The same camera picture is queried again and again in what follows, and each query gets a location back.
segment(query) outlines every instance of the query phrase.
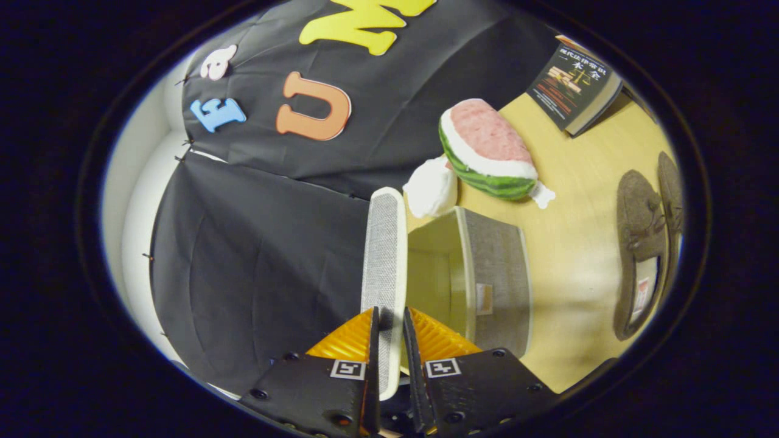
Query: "watermelon slice pillow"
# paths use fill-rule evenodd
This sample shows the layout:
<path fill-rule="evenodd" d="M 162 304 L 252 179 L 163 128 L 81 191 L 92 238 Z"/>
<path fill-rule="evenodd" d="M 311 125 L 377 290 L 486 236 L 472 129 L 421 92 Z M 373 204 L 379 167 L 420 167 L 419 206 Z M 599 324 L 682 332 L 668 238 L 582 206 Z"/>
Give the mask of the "watermelon slice pillow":
<path fill-rule="evenodd" d="M 518 200 L 535 187 L 538 172 L 522 137 L 482 99 L 468 99 L 441 116 L 446 157 L 468 185 L 503 200 Z"/>

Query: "black fabric backdrop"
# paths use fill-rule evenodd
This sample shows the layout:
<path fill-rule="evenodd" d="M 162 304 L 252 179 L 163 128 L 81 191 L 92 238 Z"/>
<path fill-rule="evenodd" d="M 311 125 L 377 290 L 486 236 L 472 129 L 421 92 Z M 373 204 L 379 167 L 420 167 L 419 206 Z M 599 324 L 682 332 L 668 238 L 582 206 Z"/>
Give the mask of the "black fabric backdrop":
<path fill-rule="evenodd" d="M 368 200 L 400 189 L 442 153 L 438 119 L 481 97 L 521 95 L 557 41 L 546 26 L 483 0 L 438 2 L 382 56 L 340 41 L 298 42 L 305 24 L 345 7 L 294 0 L 206 42 L 188 69 L 182 108 L 192 149 L 155 224 L 154 305 L 193 375 L 236 394 L 285 351 L 304 351 L 359 310 Z M 231 69 L 202 79 L 203 59 L 237 44 Z M 352 114 L 335 139 L 276 131 L 282 104 L 327 116 L 317 99 L 282 95 L 289 72 L 344 90 Z M 189 110 L 233 98 L 247 116 L 210 133 Z"/>
<path fill-rule="evenodd" d="M 437 2 L 420 16 L 403 17 L 397 40 L 381 56 L 341 41 L 300 44 L 305 24 L 346 11 L 329 0 L 294 0 L 249 19 L 198 50 L 182 107 L 192 147 L 230 164 L 324 185 L 370 199 L 383 186 L 400 187 L 425 159 L 438 157 L 441 114 L 480 97 L 502 108 L 521 95 L 557 47 L 544 24 L 484 0 Z M 238 45 L 231 69 L 218 81 L 200 66 L 218 48 Z M 282 104 L 324 118 L 319 99 L 282 94 L 290 72 L 339 87 L 352 114 L 335 139 L 319 142 L 276 131 Z M 200 100 L 233 98 L 246 122 L 206 131 L 189 110 Z"/>
<path fill-rule="evenodd" d="M 187 154 L 154 232 L 157 315 L 195 376 L 243 394 L 359 312 L 368 202 Z"/>

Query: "tag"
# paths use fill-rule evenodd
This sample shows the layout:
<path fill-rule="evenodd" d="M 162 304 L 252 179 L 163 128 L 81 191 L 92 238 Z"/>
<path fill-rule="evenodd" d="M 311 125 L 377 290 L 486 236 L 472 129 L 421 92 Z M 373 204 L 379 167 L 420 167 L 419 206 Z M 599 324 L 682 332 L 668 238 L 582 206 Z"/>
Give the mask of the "tag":
<path fill-rule="evenodd" d="M 476 315 L 492 315 L 492 284 L 476 284 Z"/>
<path fill-rule="evenodd" d="M 530 197 L 538 204 L 538 207 L 542 210 L 546 210 L 549 206 L 549 201 L 557 197 L 557 194 L 551 191 L 540 180 L 536 181 L 536 186 L 530 191 Z"/>

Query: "slipper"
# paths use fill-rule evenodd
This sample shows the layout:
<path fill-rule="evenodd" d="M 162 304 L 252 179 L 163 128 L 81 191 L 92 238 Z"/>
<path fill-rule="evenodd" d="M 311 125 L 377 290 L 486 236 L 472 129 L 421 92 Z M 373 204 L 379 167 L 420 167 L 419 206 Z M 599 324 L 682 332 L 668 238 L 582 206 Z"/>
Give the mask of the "slipper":
<path fill-rule="evenodd" d="M 617 192 L 622 284 L 614 315 L 614 332 L 620 341 L 638 331 L 657 301 L 667 245 L 661 203 L 660 195 L 639 172 L 622 176 Z"/>
<path fill-rule="evenodd" d="M 671 285 L 679 262 L 679 251 L 682 246 L 682 228 L 684 227 L 684 207 L 682 202 L 682 182 L 679 170 L 665 153 L 660 152 L 657 175 L 660 178 L 660 195 L 663 198 L 663 211 L 668 225 L 668 273 L 667 285 Z"/>

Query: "book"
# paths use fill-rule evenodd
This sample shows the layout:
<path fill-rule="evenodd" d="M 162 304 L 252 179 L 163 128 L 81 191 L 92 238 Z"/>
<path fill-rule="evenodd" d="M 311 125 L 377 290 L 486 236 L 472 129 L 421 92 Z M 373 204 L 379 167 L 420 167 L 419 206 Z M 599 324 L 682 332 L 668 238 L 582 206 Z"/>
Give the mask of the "book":
<path fill-rule="evenodd" d="M 630 97 L 632 101 L 636 102 L 636 104 L 640 106 L 644 112 L 647 113 L 647 115 L 652 119 L 652 121 L 657 123 L 657 117 L 654 116 L 654 113 L 647 105 L 647 102 L 644 102 L 643 99 L 638 94 L 636 94 L 635 91 L 633 91 L 633 88 L 631 88 L 628 83 L 624 83 L 622 85 L 622 93 L 625 94 L 627 97 Z"/>
<path fill-rule="evenodd" d="M 558 128 L 575 137 L 616 99 L 622 78 L 589 51 L 562 38 L 527 92 Z"/>

